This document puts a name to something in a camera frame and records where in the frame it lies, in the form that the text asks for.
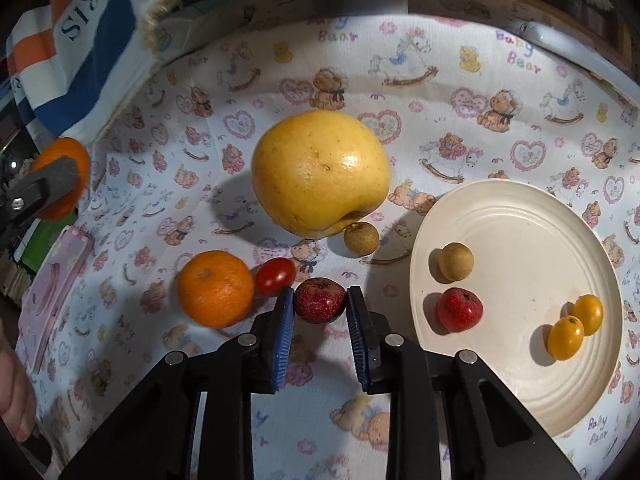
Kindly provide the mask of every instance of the silver rivet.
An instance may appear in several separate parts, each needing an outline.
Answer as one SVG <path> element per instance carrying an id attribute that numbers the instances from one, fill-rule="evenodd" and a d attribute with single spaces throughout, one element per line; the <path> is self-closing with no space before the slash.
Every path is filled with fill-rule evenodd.
<path id="1" fill-rule="evenodd" d="M 246 334 L 241 334 L 238 336 L 238 344 L 242 345 L 242 346 L 253 346 L 258 342 L 258 338 L 251 334 L 251 333 L 246 333 Z"/>
<path id="2" fill-rule="evenodd" d="M 385 337 L 385 343 L 389 346 L 402 346 L 402 343 L 404 343 L 404 337 L 399 334 L 387 334 Z"/>
<path id="3" fill-rule="evenodd" d="M 164 356 L 164 362 L 167 363 L 169 366 L 179 365 L 183 359 L 184 359 L 184 354 L 178 351 L 169 352 L 167 355 Z"/>
<path id="4" fill-rule="evenodd" d="M 476 361 L 478 361 L 478 354 L 476 354 L 473 350 L 461 350 L 458 354 L 458 357 L 463 363 L 468 365 L 472 365 Z"/>

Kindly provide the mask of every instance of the plate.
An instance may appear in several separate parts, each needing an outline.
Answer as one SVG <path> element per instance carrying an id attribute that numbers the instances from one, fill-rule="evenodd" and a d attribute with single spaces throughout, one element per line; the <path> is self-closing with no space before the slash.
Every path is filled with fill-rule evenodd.
<path id="1" fill-rule="evenodd" d="M 471 275 L 454 284 L 437 272 L 439 249 L 450 242 L 474 255 Z M 434 306 L 451 286 L 474 292 L 484 314 L 475 327 L 447 334 Z M 545 335 L 583 294 L 602 301 L 602 326 L 573 358 L 555 362 Z M 438 200 L 415 238 L 410 296 L 424 349 L 451 356 L 474 350 L 551 436 L 591 411 L 615 371 L 623 316 L 613 266 L 590 227 L 537 187 L 480 180 Z"/>

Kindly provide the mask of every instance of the patterned tablecloth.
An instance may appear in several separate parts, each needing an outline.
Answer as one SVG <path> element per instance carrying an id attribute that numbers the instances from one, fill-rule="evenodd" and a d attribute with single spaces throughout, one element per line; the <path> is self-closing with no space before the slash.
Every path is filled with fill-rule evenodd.
<path id="1" fill-rule="evenodd" d="M 260 1 L 249 28 L 308 6 Z M 388 200 L 365 218 L 382 237 L 372 258 L 342 256 L 340 235 L 284 232 L 252 192 L 249 164 L 262 133 L 314 107 L 372 128 L 394 168 Z M 174 62 L 91 147 L 78 224 L 94 235 L 95 254 L 32 375 L 43 430 L 67 462 L 167 351 L 209 352 L 251 326 L 247 319 L 215 332 L 182 313 L 174 278 L 201 251 L 227 250 L 250 267 L 286 256 L 298 280 L 358 284 L 394 330 L 415 337 L 408 256 L 424 216 L 457 184 L 512 178 L 581 215 L 620 280 L 617 371 L 593 411 L 557 439 L 583 478 L 597 478 L 640 416 L 637 118 L 564 60 L 501 30 L 444 18 L 311 19 L 246 30 Z M 257 301 L 256 312 L 272 304 Z M 355 379 L 344 317 L 297 322 L 284 389 L 254 397 L 256 478 L 382 479 L 388 420 L 388 399 L 363 396 Z M 449 478 L 444 438 L 441 454 Z"/>

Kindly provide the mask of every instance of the yellow cherry tomato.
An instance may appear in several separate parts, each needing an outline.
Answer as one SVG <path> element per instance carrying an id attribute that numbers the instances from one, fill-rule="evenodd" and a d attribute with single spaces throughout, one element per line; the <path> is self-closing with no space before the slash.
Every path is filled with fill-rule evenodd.
<path id="1" fill-rule="evenodd" d="M 596 296 L 585 294 L 575 302 L 571 315 L 577 317 L 584 325 L 584 335 L 593 335 L 602 324 L 604 309 Z"/>
<path id="2" fill-rule="evenodd" d="M 583 339 L 582 322 L 575 316 L 565 316 L 551 327 L 546 351 L 556 361 L 566 361 L 580 349 Z"/>

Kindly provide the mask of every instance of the green object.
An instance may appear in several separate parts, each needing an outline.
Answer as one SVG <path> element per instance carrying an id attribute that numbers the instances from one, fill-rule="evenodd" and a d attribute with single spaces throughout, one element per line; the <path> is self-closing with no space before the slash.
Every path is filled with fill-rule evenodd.
<path id="1" fill-rule="evenodd" d="M 33 272 L 38 272 L 49 253 L 49 249 L 60 236 L 60 231 L 67 225 L 75 224 L 76 220 L 78 220 L 78 215 L 73 211 L 59 222 L 40 222 L 27 242 L 20 262 Z"/>

